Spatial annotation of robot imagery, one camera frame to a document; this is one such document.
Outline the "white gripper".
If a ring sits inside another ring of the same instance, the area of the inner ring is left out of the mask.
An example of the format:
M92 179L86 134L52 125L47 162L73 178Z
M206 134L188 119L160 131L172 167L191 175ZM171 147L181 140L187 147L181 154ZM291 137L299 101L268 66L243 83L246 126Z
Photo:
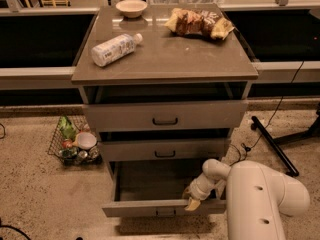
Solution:
M204 173L200 174L190 183L189 189L186 188L182 193L182 198L188 199L185 210L195 211L201 205L201 201L209 197L214 188L214 180L207 177Z

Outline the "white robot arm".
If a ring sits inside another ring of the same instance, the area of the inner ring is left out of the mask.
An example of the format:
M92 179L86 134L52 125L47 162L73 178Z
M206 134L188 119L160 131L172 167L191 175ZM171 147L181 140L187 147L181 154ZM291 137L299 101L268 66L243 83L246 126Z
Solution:
M293 177L254 161L229 166L208 159L183 192L187 211L210 195L216 178L226 181L229 240L286 240L281 216L301 215L310 206L307 188Z

